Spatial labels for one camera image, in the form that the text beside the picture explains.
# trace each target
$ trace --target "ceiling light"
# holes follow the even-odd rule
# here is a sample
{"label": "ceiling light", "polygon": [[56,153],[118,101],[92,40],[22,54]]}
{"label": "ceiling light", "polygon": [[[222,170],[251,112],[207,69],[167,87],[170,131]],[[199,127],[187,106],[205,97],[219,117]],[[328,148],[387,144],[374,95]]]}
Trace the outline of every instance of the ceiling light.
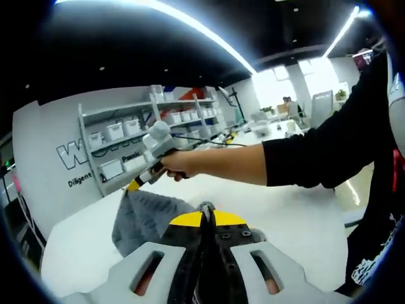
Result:
{"label": "ceiling light", "polygon": [[[80,1],[80,0],[56,0],[55,4],[68,2],[68,1]],[[97,2],[114,2],[114,3],[121,3],[121,4],[133,4],[133,5],[141,5],[147,6],[154,10],[160,11],[164,14],[170,15],[181,22],[189,25],[190,27],[198,30],[200,33],[204,34],[212,41],[216,42],[220,45],[224,50],[226,50],[229,54],[231,54],[237,61],[239,61],[249,72],[253,75],[257,74],[257,71],[227,42],[225,42],[220,36],[215,34],[205,25],[201,24],[199,21],[194,19],[193,17],[179,11],[171,6],[159,2],[157,0],[93,0]]]}
{"label": "ceiling light", "polygon": [[360,52],[358,54],[354,54],[352,57],[354,58],[354,57],[362,56],[362,55],[369,54],[369,53],[372,53],[372,52],[373,52],[372,49],[368,49],[367,51]]}
{"label": "ceiling light", "polygon": [[334,47],[336,46],[336,44],[341,40],[341,38],[344,36],[344,34],[347,32],[347,30],[349,29],[349,27],[352,25],[354,19],[356,19],[357,14],[359,13],[360,7],[359,6],[355,6],[352,13],[350,14],[349,19],[346,21],[346,24],[343,26],[343,28],[340,30],[339,34],[337,35],[337,37],[335,38],[335,40],[333,41],[332,45],[327,49],[327,51],[325,52],[325,54],[322,56],[323,58],[327,57],[330,52],[332,52],[332,50],[334,49]]}
{"label": "ceiling light", "polygon": [[363,11],[359,11],[357,14],[357,18],[368,18],[371,16],[371,11],[368,9],[364,9]]}

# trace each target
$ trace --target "white shelving unit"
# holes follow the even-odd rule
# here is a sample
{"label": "white shelving unit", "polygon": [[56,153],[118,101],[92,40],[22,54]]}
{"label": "white shelving unit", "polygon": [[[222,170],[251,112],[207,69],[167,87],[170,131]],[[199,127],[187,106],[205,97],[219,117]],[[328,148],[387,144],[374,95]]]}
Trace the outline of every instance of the white shelving unit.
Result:
{"label": "white shelving unit", "polygon": [[[132,136],[127,136],[123,138],[116,139],[114,141],[106,142],[102,146],[96,147],[96,148],[91,148],[89,144],[89,140],[87,138],[88,135],[90,135],[92,132],[89,130],[91,129],[92,126],[97,125],[97,124],[102,124],[103,122],[110,121],[111,119],[116,119],[116,118],[123,118],[123,117],[128,117],[131,115],[134,115],[135,113],[140,113],[142,111],[151,111],[154,114],[154,117],[157,120],[161,120],[160,116],[160,111],[161,110],[167,110],[167,109],[179,109],[183,107],[190,107],[190,106],[195,106],[199,118],[195,120],[190,120],[190,121],[185,121],[181,123],[176,123],[173,125],[170,125],[171,128],[174,127],[182,127],[182,128],[189,128],[189,125],[195,125],[197,123],[201,123],[201,128],[202,128],[202,140],[207,141],[213,138],[208,130],[206,121],[210,119],[218,119],[217,116],[210,116],[210,117],[203,117],[203,109],[202,107],[204,106],[209,106],[212,107],[213,103],[215,100],[212,99],[197,99],[196,95],[193,95],[194,99],[193,100],[176,100],[176,101],[167,101],[167,102],[162,102],[162,103],[157,103],[153,98],[153,101],[150,102],[143,102],[143,103],[134,103],[134,104],[128,104],[128,105],[123,105],[123,106],[115,106],[115,107],[109,107],[109,108],[104,108],[104,109],[99,109],[96,111],[84,111],[82,108],[82,105],[79,104],[78,106],[78,120],[79,120],[79,126],[80,126],[80,132],[82,135],[82,139],[84,142],[84,148],[87,154],[87,157],[89,159],[89,165],[92,170],[93,176],[96,179],[96,184],[103,196],[106,196],[120,187],[125,187],[127,184],[129,184],[136,175],[140,173],[140,171],[133,171],[133,172],[124,172],[110,180],[107,180],[106,182],[102,181],[102,178],[99,173],[99,166],[100,164],[97,163],[96,159],[98,159],[100,156],[97,156],[99,153],[103,153],[105,151],[106,153],[108,152],[108,149],[113,149],[114,147],[118,147],[119,145],[124,145],[126,143],[133,143],[134,140],[139,140],[141,141],[142,136],[147,134],[146,131],[132,135]],[[142,115],[140,116],[141,124],[145,125],[143,121]],[[204,141],[196,141],[192,144],[186,145],[186,147],[183,147],[183,149],[194,149],[198,145],[204,143]]]}

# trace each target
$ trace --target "white tabletop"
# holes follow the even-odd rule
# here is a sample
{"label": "white tabletop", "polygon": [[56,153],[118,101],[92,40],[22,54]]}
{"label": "white tabletop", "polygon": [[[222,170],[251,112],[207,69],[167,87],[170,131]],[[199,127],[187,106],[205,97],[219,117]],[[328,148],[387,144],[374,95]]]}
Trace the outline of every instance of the white tabletop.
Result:
{"label": "white tabletop", "polygon": [[[251,134],[239,134],[234,142],[261,142]],[[277,134],[273,133],[273,138],[278,138]],[[237,213],[250,227],[264,231],[269,242],[304,267],[311,284],[332,291],[344,282],[346,236],[331,190],[320,186],[261,187],[208,175],[182,182],[164,176],[142,190],[175,196],[193,206],[211,201],[217,209]],[[118,190],[54,226],[41,277],[56,296],[93,290],[122,259],[111,240],[121,195]]]}

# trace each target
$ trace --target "black sleeve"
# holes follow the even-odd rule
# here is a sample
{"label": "black sleeve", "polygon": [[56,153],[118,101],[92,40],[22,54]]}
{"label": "black sleeve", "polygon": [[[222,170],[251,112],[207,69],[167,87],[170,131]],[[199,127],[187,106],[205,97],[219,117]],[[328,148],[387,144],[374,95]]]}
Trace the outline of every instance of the black sleeve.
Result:
{"label": "black sleeve", "polygon": [[373,60],[349,99],[305,136],[266,141],[267,185],[338,186],[371,163],[389,128],[387,55]]}

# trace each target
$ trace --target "hand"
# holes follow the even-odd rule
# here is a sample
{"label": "hand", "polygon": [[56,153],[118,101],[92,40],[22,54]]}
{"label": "hand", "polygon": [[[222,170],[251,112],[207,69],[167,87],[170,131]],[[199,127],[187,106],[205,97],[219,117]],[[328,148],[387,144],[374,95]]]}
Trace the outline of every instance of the hand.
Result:
{"label": "hand", "polygon": [[193,177],[199,173],[196,166],[196,151],[177,151],[163,157],[161,162],[167,169],[167,175],[174,177],[177,182],[183,179],[180,172],[184,172],[187,177]]}

